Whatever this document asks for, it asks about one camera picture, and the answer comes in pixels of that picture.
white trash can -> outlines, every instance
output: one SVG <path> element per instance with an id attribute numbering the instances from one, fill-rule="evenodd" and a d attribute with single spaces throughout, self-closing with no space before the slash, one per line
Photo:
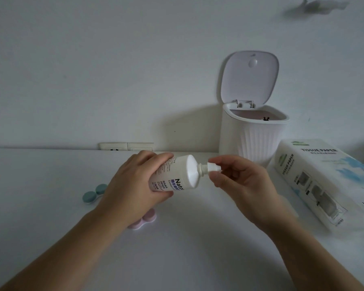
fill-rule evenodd
<path id="1" fill-rule="evenodd" d="M 290 118 L 265 105 L 279 72 L 275 55 L 260 51 L 234 53 L 221 83 L 224 103 L 219 154 L 243 156 L 267 166 Z"/>

open lid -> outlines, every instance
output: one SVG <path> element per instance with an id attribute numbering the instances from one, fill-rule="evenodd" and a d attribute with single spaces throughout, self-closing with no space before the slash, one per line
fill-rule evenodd
<path id="1" fill-rule="evenodd" d="M 274 54 L 260 51 L 241 51 L 228 59 L 221 82 L 224 103 L 253 101 L 263 105 L 270 98 L 279 72 Z"/>

wall switch plate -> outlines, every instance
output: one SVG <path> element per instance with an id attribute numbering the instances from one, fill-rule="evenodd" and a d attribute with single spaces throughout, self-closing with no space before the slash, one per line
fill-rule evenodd
<path id="1" fill-rule="evenodd" d="M 154 143 L 127 143 L 129 151 L 153 151 Z"/>
<path id="2" fill-rule="evenodd" d="M 100 150 L 111 150 L 111 151 L 128 151 L 127 143 L 99 143 Z"/>

bottle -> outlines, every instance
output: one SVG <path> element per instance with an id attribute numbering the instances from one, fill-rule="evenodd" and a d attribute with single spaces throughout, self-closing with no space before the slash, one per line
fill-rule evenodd
<path id="1" fill-rule="evenodd" d="M 201 176 L 210 171 L 221 171 L 221 166 L 214 163 L 197 163 L 193 155 L 170 158 L 150 177 L 152 191 L 179 191 L 198 186 Z"/>

lid hinge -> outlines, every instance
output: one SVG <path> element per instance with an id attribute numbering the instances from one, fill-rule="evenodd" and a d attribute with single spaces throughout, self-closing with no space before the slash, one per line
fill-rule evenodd
<path id="1" fill-rule="evenodd" d="M 236 99 L 236 103 L 237 103 L 237 108 L 245 107 L 244 104 L 246 104 L 246 103 L 248 103 L 250 105 L 250 108 L 255 108 L 255 104 L 253 103 L 253 100 L 243 101 L 243 100 Z"/>

